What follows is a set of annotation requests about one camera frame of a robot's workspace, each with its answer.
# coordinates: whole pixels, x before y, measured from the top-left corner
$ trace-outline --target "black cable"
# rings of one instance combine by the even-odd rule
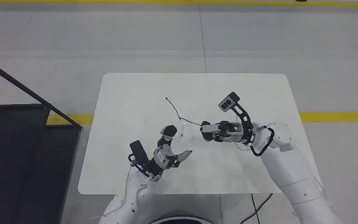
[[[191,124],[196,124],[196,125],[201,126],[201,125],[198,124],[198,123],[191,122],[191,121],[189,121],[189,120],[187,120],[187,119],[185,119],[185,118],[180,117],[180,116],[179,116],[179,113],[178,113],[178,111],[177,111],[177,109],[176,109],[175,106],[172,104],[172,102],[170,102],[170,100],[169,100],[167,97],[166,97],[166,100],[173,106],[173,108],[174,108],[175,112],[177,113],[178,118],[179,118],[180,121],[181,121],[181,120],[185,120],[186,122],[189,122],[189,123],[191,123]]]
[[[268,139],[267,144],[263,147],[261,152],[256,153],[255,149],[252,146],[250,146],[250,149],[255,156],[261,156],[266,151],[266,149],[269,147],[271,142],[274,140],[275,131],[272,128],[267,128],[267,130],[269,130],[271,132],[271,135],[270,135],[270,138]]]
[[[260,224],[260,219],[258,218],[258,213],[257,213],[256,205],[255,205],[255,200],[253,199],[253,194],[251,194],[251,200],[252,200],[253,207],[254,207],[254,209],[255,209],[255,213],[256,213],[256,217],[257,217],[257,222],[258,222],[258,224]]]
[[[254,215],[257,214],[257,212],[262,208],[262,206],[272,197],[272,193],[266,198],[266,200],[264,200],[262,202],[262,204],[260,204],[260,206],[258,207],[257,211],[255,211],[254,214],[250,215],[249,217],[245,218],[243,221],[240,222],[240,224],[243,224],[244,222],[246,222],[247,220],[249,220],[250,218],[252,218]]]

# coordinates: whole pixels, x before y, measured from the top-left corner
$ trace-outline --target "robot camera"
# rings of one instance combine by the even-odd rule
[[[239,100],[240,97],[236,93],[231,92],[223,101],[221,101],[219,107],[222,111],[226,112],[229,109],[234,108]]]

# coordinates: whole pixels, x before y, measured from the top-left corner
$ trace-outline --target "white table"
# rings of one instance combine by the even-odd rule
[[[183,129],[172,143],[174,153],[193,150],[179,168],[166,170],[156,186],[158,194],[276,193],[260,158],[240,151],[234,143],[207,143],[199,127],[180,123],[168,97],[181,117],[193,122],[235,121],[218,104],[230,92],[253,122],[285,122],[293,141],[319,179],[311,149],[287,78],[281,74],[173,74],[108,73],[104,76],[84,158],[78,190],[82,194],[119,194],[125,190],[129,170],[129,144],[140,140],[149,159],[170,124]]]

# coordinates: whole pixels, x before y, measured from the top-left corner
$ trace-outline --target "yellow tape stripe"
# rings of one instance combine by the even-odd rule
[[[0,4],[166,4],[202,6],[358,7],[358,2],[295,2],[240,0],[0,0]]]
[[[302,122],[306,123],[358,122],[358,112],[303,112],[300,116]],[[93,114],[72,114],[69,117],[80,125],[92,125],[93,122]],[[69,122],[60,115],[51,114],[47,124],[60,125]]]

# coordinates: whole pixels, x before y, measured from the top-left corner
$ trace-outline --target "gray floor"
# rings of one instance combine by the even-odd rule
[[[67,114],[95,112],[107,72],[235,72],[287,75],[300,112],[358,111],[358,11],[322,8],[2,6],[0,67]],[[0,81],[0,103],[29,97]],[[328,199],[358,223],[358,123],[305,123]],[[96,223],[112,195],[77,184],[91,127],[81,135],[62,223]],[[266,195],[255,195],[257,203]],[[157,196],[142,223],[181,214],[239,223],[249,195]],[[283,195],[264,223],[298,223]]]

